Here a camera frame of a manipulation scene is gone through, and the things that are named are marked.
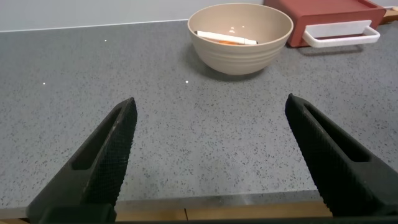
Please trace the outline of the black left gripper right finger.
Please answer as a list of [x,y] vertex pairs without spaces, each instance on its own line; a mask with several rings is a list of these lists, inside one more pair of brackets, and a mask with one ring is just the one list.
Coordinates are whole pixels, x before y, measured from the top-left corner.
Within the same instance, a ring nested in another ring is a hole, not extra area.
[[324,203],[337,217],[397,215],[397,172],[307,100],[285,115]]

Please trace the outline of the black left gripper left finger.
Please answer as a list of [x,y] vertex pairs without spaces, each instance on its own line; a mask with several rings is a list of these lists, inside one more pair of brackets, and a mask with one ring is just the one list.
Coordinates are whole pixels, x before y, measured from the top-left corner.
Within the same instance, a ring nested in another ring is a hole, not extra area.
[[136,123],[134,99],[118,103],[29,204],[30,222],[114,222]]

